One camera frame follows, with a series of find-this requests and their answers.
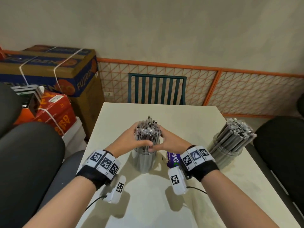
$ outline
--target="electrical outlet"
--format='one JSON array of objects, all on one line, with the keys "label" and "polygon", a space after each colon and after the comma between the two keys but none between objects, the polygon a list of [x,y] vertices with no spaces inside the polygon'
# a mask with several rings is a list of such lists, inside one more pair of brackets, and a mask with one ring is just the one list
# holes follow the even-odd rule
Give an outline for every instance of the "electrical outlet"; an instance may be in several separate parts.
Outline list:
[{"label": "electrical outlet", "polygon": [[103,95],[104,95],[105,97],[113,97],[113,96],[114,96],[114,93],[113,93],[113,92],[106,92],[106,91],[104,91],[104,92],[103,92]]}]

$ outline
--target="table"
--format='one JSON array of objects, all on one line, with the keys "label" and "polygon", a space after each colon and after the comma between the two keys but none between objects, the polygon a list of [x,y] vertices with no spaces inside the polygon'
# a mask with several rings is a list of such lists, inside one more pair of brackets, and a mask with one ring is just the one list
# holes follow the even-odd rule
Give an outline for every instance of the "table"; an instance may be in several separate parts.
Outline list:
[{"label": "table", "polygon": [[[205,147],[226,121],[212,106],[104,103],[81,163],[95,149],[105,148],[148,115],[192,144]],[[120,202],[114,205],[98,200],[83,214],[77,227],[225,227],[207,195],[195,189],[183,196],[173,193],[162,155],[166,156],[166,152],[158,153],[156,167],[148,174],[139,174],[132,167],[130,153],[119,157],[122,165],[118,174],[127,179]],[[279,227],[300,227],[246,149],[223,173]],[[203,189],[196,179],[187,184]]]}]

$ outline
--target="person's left arm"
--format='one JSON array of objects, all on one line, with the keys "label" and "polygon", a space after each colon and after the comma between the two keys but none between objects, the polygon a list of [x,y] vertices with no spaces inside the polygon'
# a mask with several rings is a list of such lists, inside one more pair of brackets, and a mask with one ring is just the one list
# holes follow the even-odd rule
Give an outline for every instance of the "person's left arm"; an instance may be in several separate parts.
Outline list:
[{"label": "person's left arm", "polygon": [[[136,141],[136,122],[104,150],[115,158],[139,146],[152,146],[149,140]],[[75,177],[55,195],[24,228],[74,228],[96,191],[96,185],[83,176]]]}]

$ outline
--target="gray wall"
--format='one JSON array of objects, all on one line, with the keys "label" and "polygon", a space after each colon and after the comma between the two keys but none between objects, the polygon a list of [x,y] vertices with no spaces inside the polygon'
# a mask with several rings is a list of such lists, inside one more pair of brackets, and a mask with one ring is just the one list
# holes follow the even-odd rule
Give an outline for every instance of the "gray wall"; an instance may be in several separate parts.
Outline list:
[{"label": "gray wall", "polygon": [[0,0],[0,44],[304,73],[304,0]]}]

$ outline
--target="purple wrapper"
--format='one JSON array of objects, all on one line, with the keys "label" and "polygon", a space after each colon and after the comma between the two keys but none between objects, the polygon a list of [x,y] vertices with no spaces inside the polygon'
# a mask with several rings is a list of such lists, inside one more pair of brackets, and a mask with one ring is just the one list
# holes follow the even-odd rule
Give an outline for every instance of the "purple wrapper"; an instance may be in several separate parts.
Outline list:
[{"label": "purple wrapper", "polygon": [[180,155],[177,154],[177,153],[170,153],[170,152],[167,152],[168,154],[168,163],[167,163],[167,166],[169,168],[173,168],[173,167],[176,167],[176,166],[179,166],[180,165]]}]

